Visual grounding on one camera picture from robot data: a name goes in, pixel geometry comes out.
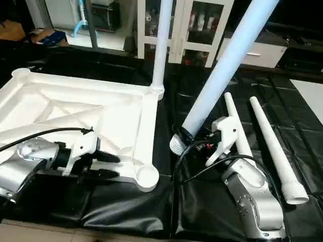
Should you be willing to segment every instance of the black tablecloth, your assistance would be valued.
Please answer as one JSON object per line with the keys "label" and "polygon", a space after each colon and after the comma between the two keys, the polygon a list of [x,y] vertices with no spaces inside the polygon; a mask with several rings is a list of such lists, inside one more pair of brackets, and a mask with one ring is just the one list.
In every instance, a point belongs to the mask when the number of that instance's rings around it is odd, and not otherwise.
{"label": "black tablecloth", "polygon": [[[153,63],[134,58],[72,48],[20,46],[0,43],[0,83],[19,67],[33,71],[149,85]],[[142,193],[135,185],[117,182],[78,184],[75,179],[38,175],[17,205],[7,207],[7,218],[65,227],[86,227],[156,238],[245,241],[228,190],[216,170],[175,187],[170,181],[176,156],[169,151],[173,123],[181,125],[209,69],[167,65],[166,93],[156,117],[153,164],[160,172],[157,187]],[[304,184],[310,200],[284,205],[293,241],[321,241],[323,235],[323,126],[287,78],[239,70],[227,87],[232,93],[248,142],[256,158],[279,179],[258,127],[249,97],[257,96],[274,131]],[[227,115],[221,98],[205,122]],[[184,178],[203,169],[194,156],[181,170]]]}

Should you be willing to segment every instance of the shelf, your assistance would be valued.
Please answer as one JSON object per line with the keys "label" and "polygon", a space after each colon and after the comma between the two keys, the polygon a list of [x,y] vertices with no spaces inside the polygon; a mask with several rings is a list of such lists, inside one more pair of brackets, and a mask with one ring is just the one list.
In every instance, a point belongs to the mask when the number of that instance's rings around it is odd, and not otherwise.
{"label": "shelf", "polygon": [[[76,37],[72,37],[72,32],[61,30],[66,33],[67,41],[70,45],[83,46],[92,48],[91,38],[89,35],[78,33]],[[100,48],[114,49],[124,51],[126,36],[122,33],[108,33],[97,30],[97,45]]]}

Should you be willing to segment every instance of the white frame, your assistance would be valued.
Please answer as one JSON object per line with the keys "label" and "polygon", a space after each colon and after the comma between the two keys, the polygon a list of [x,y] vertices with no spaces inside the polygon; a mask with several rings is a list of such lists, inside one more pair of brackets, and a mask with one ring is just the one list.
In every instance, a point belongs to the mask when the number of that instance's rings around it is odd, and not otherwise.
{"label": "white frame", "polygon": [[[210,3],[223,5],[223,10],[221,13],[221,17],[219,20],[219,24],[216,30],[216,33],[213,38],[212,45],[209,44],[201,44],[201,43],[193,43],[187,42],[186,36],[188,31],[188,24],[190,20],[190,15],[193,7],[193,2],[202,2],[202,3]],[[185,49],[196,50],[196,51],[204,51],[209,52],[205,67],[211,67],[214,61],[214,58],[217,54],[217,50],[220,45],[220,41],[226,27],[231,8],[234,0],[185,0],[184,12],[182,17],[182,28],[179,36],[179,45],[177,46],[177,54],[176,54],[176,63],[181,63],[183,58],[183,51]]]}

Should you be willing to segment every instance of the cabinet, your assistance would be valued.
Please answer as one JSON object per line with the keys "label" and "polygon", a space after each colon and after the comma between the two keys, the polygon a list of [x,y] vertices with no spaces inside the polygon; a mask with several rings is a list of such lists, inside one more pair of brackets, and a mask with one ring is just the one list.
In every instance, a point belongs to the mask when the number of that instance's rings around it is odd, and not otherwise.
{"label": "cabinet", "polygon": [[[211,67],[234,0],[173,0],[170,63]],[[138,58],[154,51],[160,0],[138,0]]]}

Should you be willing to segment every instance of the white pole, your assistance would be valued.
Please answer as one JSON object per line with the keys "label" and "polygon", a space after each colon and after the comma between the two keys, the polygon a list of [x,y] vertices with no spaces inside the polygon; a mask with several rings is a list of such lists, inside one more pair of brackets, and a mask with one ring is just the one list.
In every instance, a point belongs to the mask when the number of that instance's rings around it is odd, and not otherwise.
{"label": "white pole", "polygon": [[282,192],[288,204],[302,204],[308,201],[308,195],[303,185],[297,180],[295,173],[264,114],[258,99],[250,98],[251,106],[256,115],[261,132],[275,164],[282,183]]}
{"label": "white pole", "polygon": [[161,0],[157,46],[155,53],[155,63],[153,67],[152,84],[150,91],[158,94],[158,99],[161,100],[164,96],[164,71],[167,55],[167,42],[170,31],[170,23],[172,16],[173,0]]}
{"label": "white pole", "polygon": [[[238,138],[236,141],[236,146],[237,146],[238,153],[241,155],[252,156],[252,152],[251,152],[246,134],[244,133],[236,106],[234,105],[231,93],[230,92],[225,93],[224,98],[226,100],[229,116],[232,116],[237,121]],[[256,167],[256,164],[253,160],[247,159],[247,161]]]}
{"label": "white pole", "polygon": [[[278,2],[279,0],[252,0],[182,125],[192,136],[195,137],[201,128]],[[184,151],[185,146],[175,151],[174,143],[177,145],[180,143],[176,139],[178,136],[173,136],[170,148],[174,153],[179,154]]]}

